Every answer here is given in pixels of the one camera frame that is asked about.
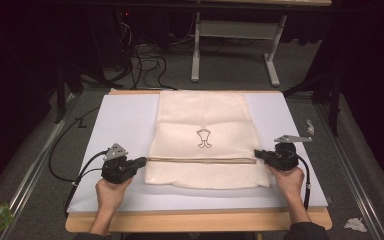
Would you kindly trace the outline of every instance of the metal bracket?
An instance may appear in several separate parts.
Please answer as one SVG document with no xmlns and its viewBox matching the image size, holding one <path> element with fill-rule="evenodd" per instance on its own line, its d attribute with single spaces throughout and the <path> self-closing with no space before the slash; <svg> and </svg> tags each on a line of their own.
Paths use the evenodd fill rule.
<svg viewBox="0 0 384 240">
<path fill-rule="evenodd" d="M 104 156 L 104 161 L 109 161 L 115 158 L 126 156 L 128 152 L 118 143 L 114 143 L 114 145 L 108 150 L 107 154 Z"/>
</svg>

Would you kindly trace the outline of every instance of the paper scrap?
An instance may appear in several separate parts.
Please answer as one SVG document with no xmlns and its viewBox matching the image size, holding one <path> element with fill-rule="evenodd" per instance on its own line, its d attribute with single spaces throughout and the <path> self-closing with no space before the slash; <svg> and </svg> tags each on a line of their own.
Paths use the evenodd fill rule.
<svg viewBox="0 0 384 240">
<path fill-rule="evenodd" d="M 367 232 L 367 229 L 364 227 L 363 223 L 361 222 L 361 218 L 351 218 L 348 220 L 348 222 L 345 224 L 344 228 L 352 228 L 353 230 L 357 230 L 360 232 Z"/>
<path fill-rule="evenodd" d="M 307 124 L 308 124 L 307 132 L 310 133 L 311 135 L 314 135 L 314 126 L 311 120 L 307 119 Z"/>
</svg>

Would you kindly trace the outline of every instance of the white board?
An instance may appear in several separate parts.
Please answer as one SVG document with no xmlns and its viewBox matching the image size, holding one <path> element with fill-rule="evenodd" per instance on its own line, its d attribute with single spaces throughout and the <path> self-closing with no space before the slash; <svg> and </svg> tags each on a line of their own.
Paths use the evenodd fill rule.
<svg viewBox="0 0 384 240">
<path fill-rule="evenodd" d="M 298 136 L 289 108 L 280 92 L 246 93 L 250 112 L 256 125 L 260 144 L 264 150 L 274 151 L 275 138 L 282 135 Z M 107 95 L 86 149 L 83 165 L 95 154 L 120 144 L 129 154 L 128 159 L 146 157 L 154 136 L 154 124 L 158 108 L 158 94 Z M 297 154 L 310 168 L 310 206 L 326 207 L 327 202 L 313 171 L 302 143 L 295 143 Z M 95 159 L 88 169 L 101 168 L 102 157 Z M 285 207 L 274 177 L 271 187 L 239 190 L 196 190 L 171 185 L 148 185 L 140 169 L 126 190 L 119 211 L 179 211 L 220 209 L 261 209 Z M 95 183 L 101 179 L 101 171 L 87 174 L 81 181 L 68 212 L 96 212 L 98 203 Z"/>
</svg>

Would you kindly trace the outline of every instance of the white desk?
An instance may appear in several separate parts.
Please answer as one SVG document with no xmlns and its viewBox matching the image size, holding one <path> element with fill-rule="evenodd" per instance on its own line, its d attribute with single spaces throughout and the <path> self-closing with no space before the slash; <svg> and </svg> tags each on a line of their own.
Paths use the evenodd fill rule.
<svg viewBox="0 0 384 240">
<path fill-rule="evenodd" d="M 104 97 L 83 165 L 96 153 L 119 143 L 128 158 L 147 156 L 153 139 L 158 92 L 107 95 Z M 280 92 L 246 93 L 252 118 L 263 149 L 273 150 L 275 138 L 298 135 L 288 106 Z M 308 159 L 301 143 L 297 153 Z M 90 168 L 102 167 L 96 159 Z M 332 223 L 327 202 L 308 161 L 311 174 L 309 213 L 327 229 Z M 82 180 L 68 209 L 67 230 L 87 231 L 97 211 L 95 183 L 100 171 Z M 194 190 L 165 185 L 147 185 L 143 169 L 138 171 L 110 230 L 123 232 L 262 231 L 289 228 L 289 216 L 281 193 L 272 187 L 240 190 Z"/>
</svg>

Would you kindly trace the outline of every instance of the black wall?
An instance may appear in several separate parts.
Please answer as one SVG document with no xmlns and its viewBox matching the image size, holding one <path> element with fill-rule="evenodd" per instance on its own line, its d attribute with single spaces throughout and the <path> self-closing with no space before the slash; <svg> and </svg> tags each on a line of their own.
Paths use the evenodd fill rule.
<svg viewBox="0 0 384 240">
<path fill-rule="evenodd" d="M 307 80 L 326 71 L 331 80 L 341 79 L 341 92 L 384 170 L 384 0 L 344 2 L 350 5 L 363 12 L 336 18 Z"/>
<path fill-rule="evenodd" d="M 0 1 L 0 174 L 50 109 L 55 64 L 35 12 L 28 2 Z"/>
</svg>

